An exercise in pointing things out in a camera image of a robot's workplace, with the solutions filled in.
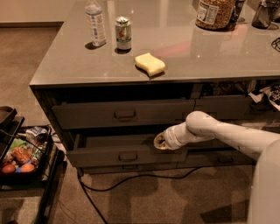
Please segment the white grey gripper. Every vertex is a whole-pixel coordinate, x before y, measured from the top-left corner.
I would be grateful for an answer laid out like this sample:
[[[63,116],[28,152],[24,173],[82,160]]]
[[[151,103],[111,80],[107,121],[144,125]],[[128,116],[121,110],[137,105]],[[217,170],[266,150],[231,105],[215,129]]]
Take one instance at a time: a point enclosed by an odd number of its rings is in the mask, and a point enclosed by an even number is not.
[[[195,143],[198,138],[191,133],[184,122],[167,128],[154,138],[154,146],[161,150],[177,150],[189,143]]]

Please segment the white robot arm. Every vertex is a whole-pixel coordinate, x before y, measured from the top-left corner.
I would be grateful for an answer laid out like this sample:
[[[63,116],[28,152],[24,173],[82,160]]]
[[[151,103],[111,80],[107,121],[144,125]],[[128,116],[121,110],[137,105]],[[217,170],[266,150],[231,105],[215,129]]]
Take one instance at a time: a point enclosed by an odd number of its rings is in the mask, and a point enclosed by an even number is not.
[[[158,134],[154,146],[177,150],[189,143],[218,139],[256,160],[248,224],[280,224],[280,135],[221,122],[193,111],[184,122]]]

